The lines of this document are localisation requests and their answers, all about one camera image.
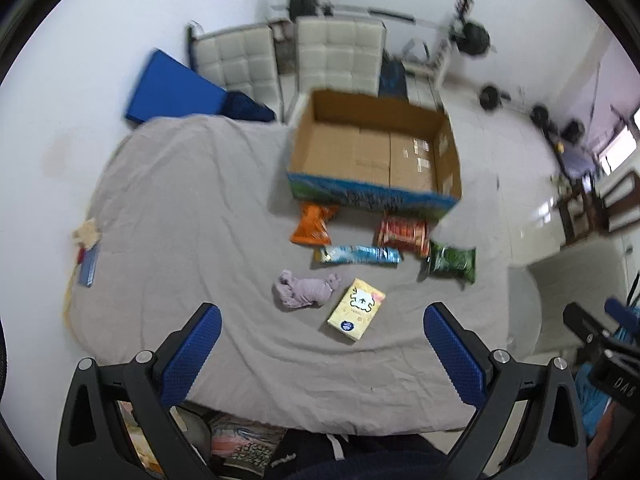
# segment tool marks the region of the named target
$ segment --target open cardboard box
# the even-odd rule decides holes
[[[365,94],[313,92],[287,174],[298,200],[434,220],[462,197],[447,115]]]

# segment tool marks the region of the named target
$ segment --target green snack package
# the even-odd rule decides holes
[[[476,248],[458,249],[430,240],[429,256],[420,270],[422,279],[427,276],[459,278],[471,284],[476,282]]]

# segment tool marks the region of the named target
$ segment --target yellow tissue pack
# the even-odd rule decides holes
[[[358,340],[376,315],[385,294],[362,280],[354,280],[327,323],[345,336]]]

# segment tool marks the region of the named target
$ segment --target window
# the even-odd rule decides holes
[[[640,118],[640,111],[636,113],[636,117]],[[611,174],[635,149],[636,140],[625,127],[600,154],[600,164],[604,168],[604,172]]]

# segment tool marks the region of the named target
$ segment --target red snack package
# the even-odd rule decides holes
[[[338,206],[322,206],[303,202],[300,209],[302,210],[302,220],[289,240],[295,244],[331,245],[325,221],[336,214]]]
[[[429,230],[424,220],[385,216],[380,222],[374,243],[378,247],[392,247],[414,251],[421,258],[429,255]]]

